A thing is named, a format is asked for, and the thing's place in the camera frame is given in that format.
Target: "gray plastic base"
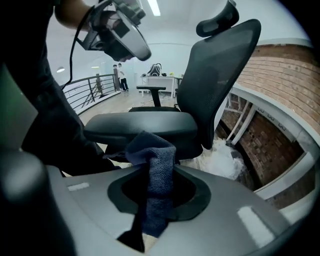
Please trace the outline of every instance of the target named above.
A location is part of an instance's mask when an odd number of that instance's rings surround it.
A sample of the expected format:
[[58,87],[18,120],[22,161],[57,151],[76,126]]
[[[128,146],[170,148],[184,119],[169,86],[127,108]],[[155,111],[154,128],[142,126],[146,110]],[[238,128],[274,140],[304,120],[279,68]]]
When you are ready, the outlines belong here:
[[[211,201],[197,217],[170,222],[148,255],[224,255],[250,254],[259,246],[237,212],[252,211],[277,238],[289,227],[279,211],[236,181],[200,170],[175,165],[203,180],[211,191]],[[116,238],[131,229],[134,216],[121,213],[107,196],[111,182],[138,170],[130,167],[104,173],[63,178],[49,166],[49,178],[66,225],[73,236],[77,255],[137,255]]]

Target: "mesh backrest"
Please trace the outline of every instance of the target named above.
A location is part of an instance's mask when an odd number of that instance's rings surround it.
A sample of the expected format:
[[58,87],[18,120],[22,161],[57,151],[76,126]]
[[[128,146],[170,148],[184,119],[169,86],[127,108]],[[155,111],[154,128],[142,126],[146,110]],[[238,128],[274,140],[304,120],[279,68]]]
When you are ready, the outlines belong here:
[[197,42],[178,88],[177,103],[198,125],[198,139],[211,149],[216,112],[251,57],[261,32],[256,19]]

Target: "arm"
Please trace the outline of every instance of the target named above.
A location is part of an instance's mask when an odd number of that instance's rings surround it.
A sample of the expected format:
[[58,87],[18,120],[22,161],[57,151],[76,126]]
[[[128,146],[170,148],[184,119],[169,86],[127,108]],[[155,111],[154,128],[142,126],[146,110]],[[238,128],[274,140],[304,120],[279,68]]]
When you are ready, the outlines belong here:
[[61,0],[54,9],[55,17],[63,26],[76,29],[84,15],[90,9],[83,0]]

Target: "metal railing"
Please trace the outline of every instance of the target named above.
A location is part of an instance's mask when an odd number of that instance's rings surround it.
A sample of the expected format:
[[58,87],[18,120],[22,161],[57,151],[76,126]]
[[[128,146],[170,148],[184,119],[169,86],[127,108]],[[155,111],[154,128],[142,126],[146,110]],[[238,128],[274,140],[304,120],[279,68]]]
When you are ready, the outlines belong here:
[[114,74],[96,75],[79,79],[69,83],[63,89],[67,101],[75,111],[115,91]]

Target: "white wall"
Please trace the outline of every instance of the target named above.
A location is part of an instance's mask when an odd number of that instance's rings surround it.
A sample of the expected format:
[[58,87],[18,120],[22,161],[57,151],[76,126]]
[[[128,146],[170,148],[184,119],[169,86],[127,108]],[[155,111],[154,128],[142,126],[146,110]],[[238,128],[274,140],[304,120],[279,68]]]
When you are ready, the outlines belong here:
[[[262,30],[259,44],[285,44],[296,43],[308,45],[308,37],[297,23],[295,18],[277,0],[235,0],[240,14],[239,23],[249,19],[258,19],[261,22]],[[212,8],[212,15],[217,15],[225,6],[226,0]],[[193,10],[197,5],[208,5],[205,1],[194,3]],[[202,14],[190,13],[193,20],[207,19]],[[70,30],[57,25],[55,18],[52,18],[53,25],[56,25],[60,34],[70,33]],[[152,57],[146,62],[137,59],[127,61],[123,64],[123,69],[127,75],[129,87],[135,87],[135,77],[149,71],[150,66],[157,62],[162,63],[163,72],[174,72],[181,75],[185,72],[188,64],[189,53],[192,45],[201,40],[196,34],[196,23],[187,23],[185,19],[181,21],[165,19],[164,17],[145,18],[142,20],[139,29],[145,37],[152,51]],[[48,33],[48,58],[52,69],[52,74],[59,84],[69,80],[69,50],[73,37],[57,37],[56,33]],[[63,55],[56,53],[63,50]],[[115,62],[103,52],[84,51],[76,44],[73,54],[73,80],[93,76],[91,66],[100,66],[101,74],[112,73],[112,66]],[[65,71],[56,73],[59,66],[64,66]]]

